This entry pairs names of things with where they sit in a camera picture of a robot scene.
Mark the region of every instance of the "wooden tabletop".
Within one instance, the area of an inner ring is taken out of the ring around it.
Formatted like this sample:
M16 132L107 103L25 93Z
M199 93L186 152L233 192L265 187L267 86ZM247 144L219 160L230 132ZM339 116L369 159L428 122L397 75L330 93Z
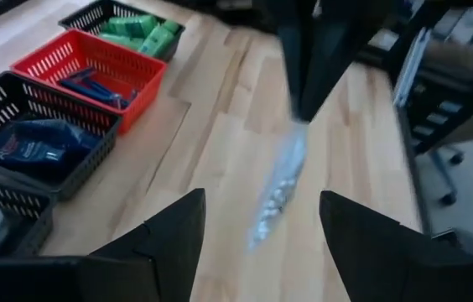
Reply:
M33 0L1 16L0 71L62 32L57 21L87 2ZM356 64L346 72L311 124L292 204L271 237L248 252L257 195L288 121L278 41L171 4L127 2L186 30L158 100L75 198L58 205L43 254L87 254L205 188L192 301L348 300L320 225L320 192L419 229L387 77Z

